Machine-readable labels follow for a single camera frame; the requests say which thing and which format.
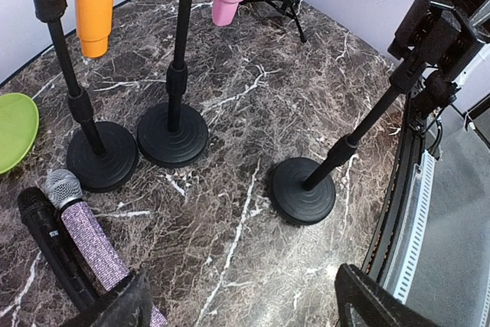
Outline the black microphone orange base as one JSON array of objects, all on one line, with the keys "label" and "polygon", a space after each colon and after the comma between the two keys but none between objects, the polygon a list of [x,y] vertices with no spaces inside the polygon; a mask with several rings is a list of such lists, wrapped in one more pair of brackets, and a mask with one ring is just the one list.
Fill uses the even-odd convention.
[{"label": "black microphone orange base", "polygon": [[17,199],[21,222],[28,228],[60,285],[80,311],[89,309],[99,296],[72,252],[73,241],[43,191],[21,191]]}]

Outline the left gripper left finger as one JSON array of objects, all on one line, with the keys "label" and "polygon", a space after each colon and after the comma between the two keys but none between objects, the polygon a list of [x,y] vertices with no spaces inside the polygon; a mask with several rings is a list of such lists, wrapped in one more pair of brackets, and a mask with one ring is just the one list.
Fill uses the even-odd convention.
[{"label": "left gripper left finger", "polygon": [[79,326],[150,326],[152,293],[144,270],[132,270],[93,307],[78,317]]}]

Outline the purple glitter microphone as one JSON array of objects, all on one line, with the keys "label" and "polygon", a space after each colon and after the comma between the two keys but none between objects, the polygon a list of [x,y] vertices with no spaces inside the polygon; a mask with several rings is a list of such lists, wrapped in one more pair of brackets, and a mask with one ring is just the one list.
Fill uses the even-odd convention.
[{"label": "purple glitter microphone", "polygon": [[[54,170],[47,176],[45,192],[59,210],[60,218],[81,256],[108,293],[131,270],[115,251],[89,205],[83,200],[79,180],[66,169]],[[80,314],[66,321],[64,325],[79,326]],[[152,300],[150,326],[165,325],[167,319],[153,305]]]}]

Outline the black round-base stand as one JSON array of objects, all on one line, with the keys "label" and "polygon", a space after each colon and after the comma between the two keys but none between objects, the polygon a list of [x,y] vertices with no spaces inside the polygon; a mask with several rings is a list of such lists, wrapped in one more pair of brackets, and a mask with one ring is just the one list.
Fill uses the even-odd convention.
[{"label": "black round-base stand", "polygon": [[166,71],[168,101],[147,110],[139,120],[137,143],[151,163],[163,168],[181,168],[204,153],[208,127],[202,115],[182,102],[188,85],[185,52],[192,0],[179,0],[173,60]]},{"label": "black round-base stand", "polygon": [[353,132],[337,140],[322,163],[307,158],[293,158],[277,166],[271,178],[269,196],[275,209],[287,222],[312,225],[329,215],[336,198],[331,172],[356,153],[361,139],[370,128],[399,95],[409,93],[422,76],[407,82],[397,82],[391,79],[393,74],[389,77],[390,86],[382,97]]},{"label": "black round-base stand", "polygon": [[136,170],[139,160],[136,141],[123,126],[93,119],[89,95],[77,82],[60,21],[67,1],[33,1],[37,19],[49,28],[67,85],[67,104],[73,119],[80,124],[68,146],[67,168],[87,191],[103,193],[120,188]]}]

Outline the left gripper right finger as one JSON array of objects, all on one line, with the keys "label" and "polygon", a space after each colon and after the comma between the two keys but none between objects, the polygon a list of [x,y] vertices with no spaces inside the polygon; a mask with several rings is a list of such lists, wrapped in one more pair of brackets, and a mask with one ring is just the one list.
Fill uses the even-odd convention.
[{"label": "left gripper right finger", "polygon": [[355,265],[343,263],[335,277],[339,326],[434,326],[406,307]]}]

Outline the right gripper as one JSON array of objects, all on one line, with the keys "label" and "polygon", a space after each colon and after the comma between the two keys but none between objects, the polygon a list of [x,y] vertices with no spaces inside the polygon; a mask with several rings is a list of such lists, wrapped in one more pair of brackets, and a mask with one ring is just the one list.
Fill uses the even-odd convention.
[{"label": "right gripper", "polygon": [[391,79],[415,80],[429,66],[455,80],[489,43],[489,0],[414,0],[388,51]]}]

